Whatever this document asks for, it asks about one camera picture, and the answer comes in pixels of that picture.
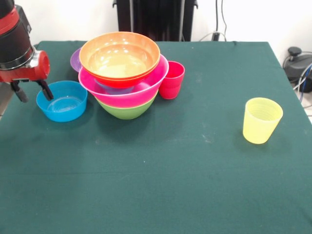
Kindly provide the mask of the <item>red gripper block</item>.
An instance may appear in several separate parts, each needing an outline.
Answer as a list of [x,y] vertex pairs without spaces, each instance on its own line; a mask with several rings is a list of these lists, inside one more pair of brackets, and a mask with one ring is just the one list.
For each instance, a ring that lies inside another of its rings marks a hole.
[[28,96],[19,87],[19,80],[36,81],[41,87],[42,92],[48,101],[54,99],[54,96],[44,79],[47,79],[50,73],[50,62],[45,51],[36,51],[31,60],[18,68],[1,70],[0,81],[11,82],[11,88],[21,102],[27,103]]

